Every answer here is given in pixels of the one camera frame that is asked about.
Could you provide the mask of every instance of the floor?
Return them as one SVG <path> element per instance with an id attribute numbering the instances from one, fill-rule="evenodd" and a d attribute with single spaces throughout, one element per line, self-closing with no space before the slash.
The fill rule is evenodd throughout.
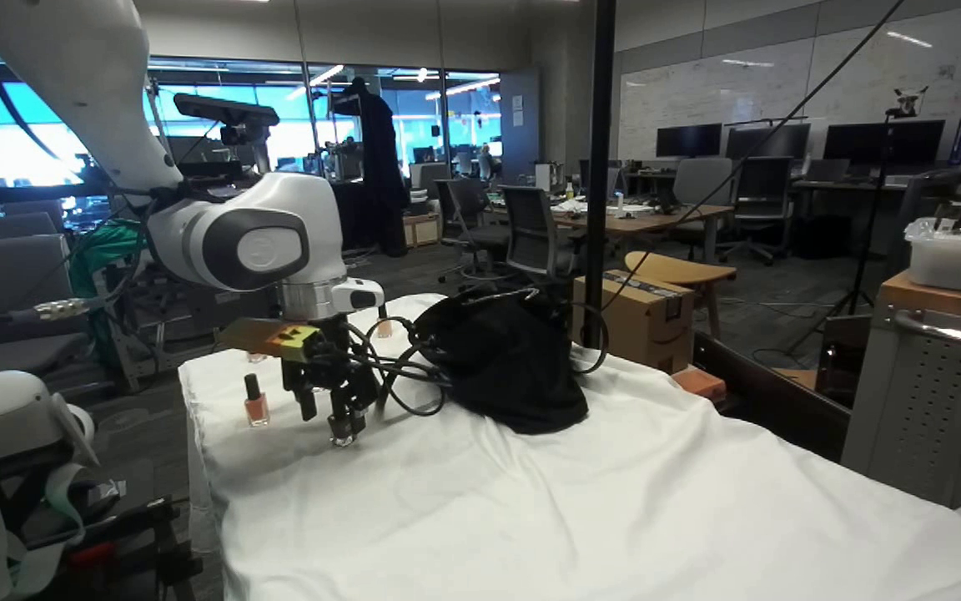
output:
<path id="1" fill-rule="evenodd" d="M 754 257 L 734 257 L 737 280 L 721 290 L 724 344 L 767 364 L 808 367 L 814 364 L 818 341 L 811 337 L 797 354 L 787 341 L 808 331 L 851 284 L 854 260 L 804 260 L 787 257 L 774 267 Z M 447 247 L 424 247 L 410 257 L 367 260 L 360 274 L 377 277 L 387 297 L 410 290 L 440 290 L 444 274 L 457 267 Z M 140 504 L 157 494 L 187 497 L 187 414 L 174 374 L 147 384 L 140 394 L 83 394 L 97 417 L 97 451 L 103 474 L 130 484 L 130 501 Z"/>

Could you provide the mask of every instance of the ceiling light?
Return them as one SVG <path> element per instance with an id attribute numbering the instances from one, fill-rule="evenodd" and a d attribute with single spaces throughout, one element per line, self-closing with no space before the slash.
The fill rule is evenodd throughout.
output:
<path id="1" fill-rule="evenodd" d="M 774 63 L 767 63 L 767 60 L 721 60 L 721 63 L 744 67 L 744 70 L 774 70 Z"/>
<path id="2" fill-rule="evenodd" d="M 320 70 L 320 73 L 310 80 L 310 87 L 320 87 L 320 83 L 327 83 L 327 80 L 337 77 L 337 73 L 344 73 L 344 63 Z"/>
<path id="3" fill-rule="evenodd" d="M 464 83 L 464 87 L 447 87 L 447 97 L 484 90 L 484 87 L 494 87 L 494 83 L 501 83 L 501 77 Z"/>
<path id="4" fill-rule="evenodd" d="M 390 80 L 414 80 L 414 83 L 427 83 L 427 80 L 440 80 L 440 70 L 420 67 L 420 70 L 394 70 Z"/>
<path id="5" fill-rule="evenodd" d="M 908 33 L 901 33 L 901 30 L 888 30 L 888 37 L 891 37 L 891 40 L 901 40 L 901 43 L 911 43 L 911 47 L 924 47 L 924 50 L 934 47 L 934 43 L 928 43 L 928 40 L 921 40 L 921 37 L 908 37 Z"/>

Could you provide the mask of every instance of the cardboard box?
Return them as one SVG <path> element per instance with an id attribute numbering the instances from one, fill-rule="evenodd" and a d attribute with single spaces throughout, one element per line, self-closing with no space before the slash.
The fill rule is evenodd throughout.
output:
<path id="1" fill-rule="evenodd" d="M 621 290 L 624 277 L 624 270 L 607 270 L 604 307 Z M 584 277 L 574 284 L 574 304 L 574 334 L 581 334 Z M 687 287 L 631 280 L 604 311 L 611 334 L 607 351 L 671 374 L 684 371 L 694 354 L 691 307 L 694 297 Z"/>
<path id="2" fill-rule="evenodd" d="M 694 367 L 694 364 L 687 364 L 684 371 L 677 371 L 674 381 L 677 381 L 684 391 L 691 391 L 691 394 L 697 394 L 697 397 L 707 397 L 707 401 L 714 401 L 714 404 L 727 397 L 724 381 L 721 381 L 717 374 L 711 374 L 711 371 Z"/>
<path id="3" fill-rule="evenodd" d="M 407 247 L 424 247 L 440 240 L 440 214 L 407 214 L 404 217 Z"/>

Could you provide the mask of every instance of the small container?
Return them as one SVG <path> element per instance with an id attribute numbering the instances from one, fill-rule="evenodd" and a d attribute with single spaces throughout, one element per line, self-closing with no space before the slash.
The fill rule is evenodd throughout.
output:
<path id="1" fill-rule="evenodd" d="M 911 267 L 908 280 L 924 287 L 961 290 L 961 234 L 951 230 L 951 220 L 934 227 L 934 217 L 908 224 Z"/>
<path id="2" fill-rule="evenodd" d="M 250 424 L 254 421 L 270 421 L 270 404 L 267 404 L 267 394 L 260 394 L 260 387 L 257 387 L 257 374 L 247 374 L 244 387 L 247 387 L 247 401 L 244 401 L 247 421 Z"/>

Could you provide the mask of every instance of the small bottle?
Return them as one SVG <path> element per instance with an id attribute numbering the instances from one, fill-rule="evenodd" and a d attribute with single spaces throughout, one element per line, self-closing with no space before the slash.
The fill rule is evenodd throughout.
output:
<path id="1" fill-rule="evenodd" d="M 270 404 L 267 404 L 267 397 L 264 397 L 260 387 L 257 387 L 257 374 L 247 374 L 247 377 L 244 377 L 244 387 L 247 387 L 247 401 L 244 401 L 247 421 L 250 421 L 250 424 L 254 424 L 254 421 L 270 421 Z"/>

